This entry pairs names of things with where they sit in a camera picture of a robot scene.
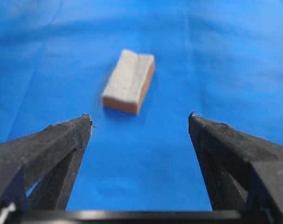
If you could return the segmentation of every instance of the rectangular sponge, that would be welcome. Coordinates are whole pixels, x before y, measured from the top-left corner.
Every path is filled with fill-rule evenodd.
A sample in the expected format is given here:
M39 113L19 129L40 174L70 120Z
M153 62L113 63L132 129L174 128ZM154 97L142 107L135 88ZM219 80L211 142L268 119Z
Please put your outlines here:
M153 55L123 50L102 94L103 106L138 114L154 70Z

